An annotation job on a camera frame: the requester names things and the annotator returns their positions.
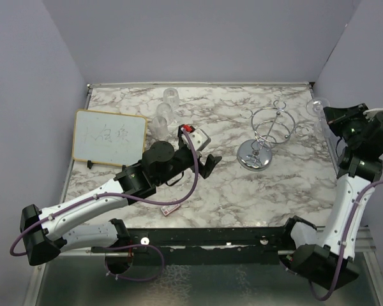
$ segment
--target transparent glass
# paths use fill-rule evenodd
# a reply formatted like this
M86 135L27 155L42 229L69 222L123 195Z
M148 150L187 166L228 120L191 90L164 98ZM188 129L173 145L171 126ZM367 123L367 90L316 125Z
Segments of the transparent glass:
M163 92L163 102L169 104L172 110L175 110L180 105L179 93L175 88L165 89Z
M167 125L171 125L174 120L173 109L167 103L160 103L156 109L157 116L166 119Z
M320 117L324 113L324 107L331 106L325 98L313 98L306 104L306 111L312 117Z
M157 116L153 118L149 128L152 132L152 135L159 140L164 140L169 135L169 129L167 128L167 121L165 118L161 116Z

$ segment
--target handwriting on whiteboard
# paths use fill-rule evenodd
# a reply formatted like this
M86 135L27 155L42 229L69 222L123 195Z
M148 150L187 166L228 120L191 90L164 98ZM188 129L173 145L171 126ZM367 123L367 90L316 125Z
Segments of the handwriting on whiteboard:
M94 133L89 133L88 127L84 135L84 143L91 142L99 145L107 145L109 143L128 143L126 137L128 136L124 124L118 129L113 129L105 124L101 129L97 129Z

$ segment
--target marble surface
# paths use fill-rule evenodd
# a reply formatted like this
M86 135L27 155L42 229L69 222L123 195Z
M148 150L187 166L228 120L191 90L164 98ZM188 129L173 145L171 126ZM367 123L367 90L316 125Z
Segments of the marble surface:
M163 101L165 88L95 88L89 109L141 114L150 120ZM202 160L210 153L222 156L223 160L209 178L199 180L197 190L180 209L166 217L160 207L136 203L100 215L89 224L118 218L129 228L281 226L289 217L298 215L318 226L325 225L334 201L336 179L326 143L313 135L313 118L305 108L311 99L307 86L176 88L181 98L175 112L179 123L200 127L212 139ZM250 121L240 116L241 111L271 106L276 99L286 102L286 110L299 124L298 132L305 136L294 134L289 142L275 147L273 161L265 171L248 171L236 159L240 144L253 139ZM254 121L273 117L274 112L265 111ZM169 129L169 142L175 145L177 125ZM259 131L266 133L267 125ZM275 133L281 136L280 126ZM148 130L146 148L154 141ZM86 163L75 162L66 200L98 187L118 172L118 167L96 164L90 170ZM160 201L181 198L192 186L192 175L187 170L180 183L174 187L161 186L150 198Z

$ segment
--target metal frame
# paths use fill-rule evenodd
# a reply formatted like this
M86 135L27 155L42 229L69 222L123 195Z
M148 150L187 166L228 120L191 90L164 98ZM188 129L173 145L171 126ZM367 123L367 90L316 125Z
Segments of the metal frame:
M203 86L229 86L229 87L240 87L240 86L258 86L258 87L269 87L269 86L293 86L293 85L303 85L309 88L311 96L314 98L313 90L311 85L308 82L299 82L299 83L217 83L217 82L147 82L147 83L116 83L116 84L88 84L88 93L85 103L85 109L89 106L89 101L91 99L92 89L93 88L106 88L106 87L163 87L163 86L181 86L181 87L203 87ZM326 138L326 143L331 156L332 163L335 169L335 172L338 173L338 167L336 165L336 155L334 153L334 146L331 139ZM71 177L71 171L73 168L74 161L71 158L70 165L68 167L68 173L66 175L66 180L63 186L63 190L60 197L60 203L65 200L66 193L68 190L68 184ZM323 227L318 228L318 231L323 231ZM383 306L383 276L380 270L379 263L375 254L376 248L371 236L370 230L368 228L360 228L357 233L356 238L356 252L363 252L364 258L366 261L366 269L368 270L371 280L372 287L376 292L376 298L378 303ZM279 255L286 254L290 251L278 251ZM90 249L79 249L72 250L60 254L60 256L69 257L69 256L126 256L127 253L93 253ZM40 292L41 282L43 280L46 264L34 267L33 274L30 279L29 287L27 289L26 298L24 300L24 306L36 305L38 294Z

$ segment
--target chrome cup rack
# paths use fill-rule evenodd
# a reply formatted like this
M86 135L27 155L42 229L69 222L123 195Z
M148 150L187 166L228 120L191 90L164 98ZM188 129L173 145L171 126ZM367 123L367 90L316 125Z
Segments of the chrome cup rack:
M277 145L281 145L290 140L291 135L296 130L296 123L293 116L285 110L287 107L286 102L276 100L273 102L273 106L261 107L255 112L247 108L243 109L242 112L250 113L249 116L244 115L243 113L240 116L244 119L251 119L251 128L254 131L255 139L247 140L240 145L237 151L237 160L239 163L246 169L250 171L262 171L269 167L272 158L273 158L273 148ZM274 117L269 120L263 120L262 122L256 124L255 116L260 112L268 111L269 113L274 113ZM282 118L285 117L285 121L292 122L292 128L289 128L287 123L282 122ZM259 128L270 124L267 133L260 133ZM277 126L282 127L282 132L278 133L274 130Z

